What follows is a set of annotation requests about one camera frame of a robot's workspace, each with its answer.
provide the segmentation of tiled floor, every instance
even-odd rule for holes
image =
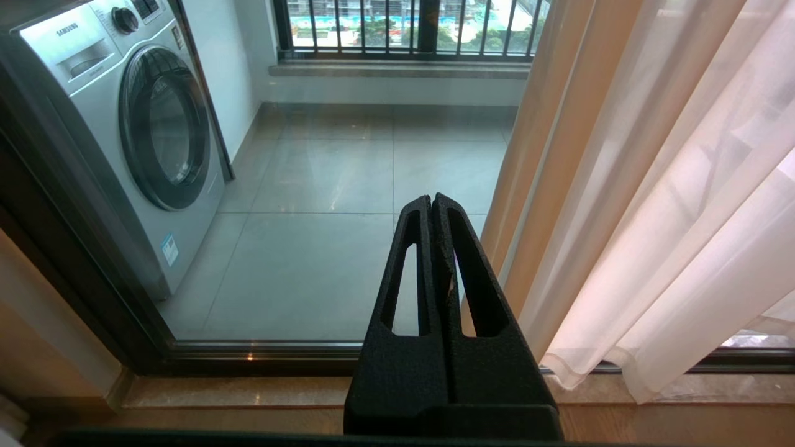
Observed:
[[[361,340],[402,206],[443,192],[479,232],[513,113],[337,105],[260,114],[191,270],[158,305],[175,337]],[[409,252],[405,282],[413,272]],[[404,289],[394,330],[412,333],[416,294]]]

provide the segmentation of metal railing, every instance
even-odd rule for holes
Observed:
[[[551,0],[273,0],[282,59],[530,62]]]

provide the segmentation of washing machine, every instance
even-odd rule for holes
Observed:
[[[94,0],[18,32],[85,122],[134,210],[165,278],[153,298],[174,295],[224,179],[207,100],[168,2]]]

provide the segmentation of sheer curtain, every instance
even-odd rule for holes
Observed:
[[[795,332],[795,2],[645,1],[631,25],[591,43],[622,48],[604,97],[561,95],[593,125],[549,127],[534,190],[500,179],[483,245],[541,364],[574,387],[609,360],[643,402],[742,328]]]

